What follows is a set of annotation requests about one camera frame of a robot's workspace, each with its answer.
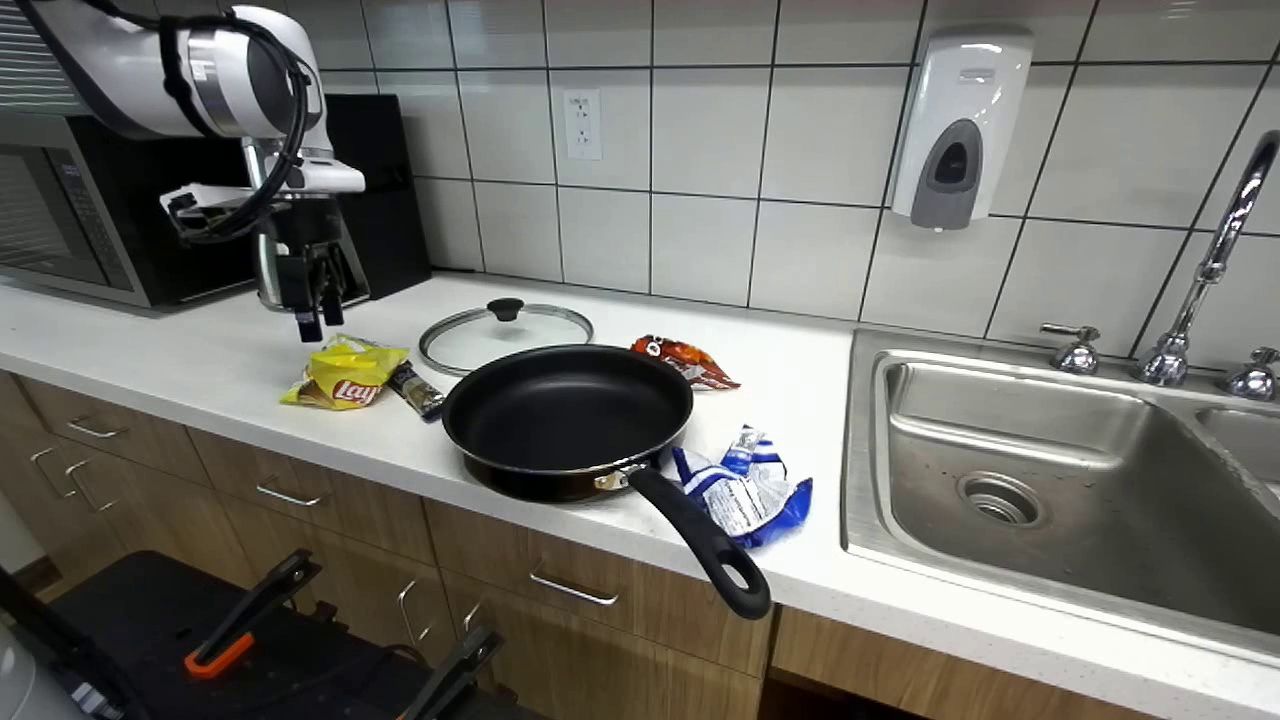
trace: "white countertop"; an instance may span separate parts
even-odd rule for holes
[[[739,422],[758,422],[780,443],[791,472],[818,480],[810,522],[758,552],[780,602],[1151,717],[1280,717],[1280,660],[1209,652],[876,557],[847,557],[841,549],[841,472],[853,329],[437,275],[352,308],[349,332],[415,346],[428,322],[494,297],[571,302],[591,316],[595,343],[634,343],[644,332],[693,339],[745,384],[739,392],[701,392],[686,443],[715,455]],[[136,316],[0,279],[4,372],[701,575],[682,535],[634,493],[590,503],[495,496],[467,480],[441,429],[421,422],[391,396],[368,411],[285,409],[280,392],[302,376],[304,357],[292,316],[268,316],[248,293],[177,316]],[[451,384],[426,364],[421,372],[441,389]]]

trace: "food package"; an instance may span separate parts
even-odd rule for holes
[[[686,449],[671,458],[686,496],[745,549],[773,542],[810,518],[813,480],[791,480],[773,440],[751,433],[751,422],[745,422],[720,463],[693,469]]]
[[[333,335],[325,346],[310,357],[310,376],[298,379],[280,400],[329,411],[357,411],[378,405],[378,396],[389,389],[389,376],[403,360],[403,346]]]
[[[714,389],[714,392],[731,392],[739,389],[715,360],[714,352],[671,339],[671,335],[642,335],[634,352],[652,357],[671,364],[687,384]]]

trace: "yellow snack bag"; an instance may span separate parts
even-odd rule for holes
[[[280,400],[333,411],[368,409],[403,360],[403,346],[333,335],[310,357],[310,376],[298,379]]]

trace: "microwave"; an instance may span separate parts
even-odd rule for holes
[[[340,196],[349,300],[433,273],[395,96],[333,96],[329,135],[368,191]],[[162,206],[179,185],[248,185],[237,141],[124,141],[93,116],[0,116],[0,275],[134,308],[258,285],[251,240],[185,242]]]

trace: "sink basin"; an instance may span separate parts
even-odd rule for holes
[[[853,552],[1280,652],[1280,496],[1248,472],[1277,417],[996,352],[856,364]]]

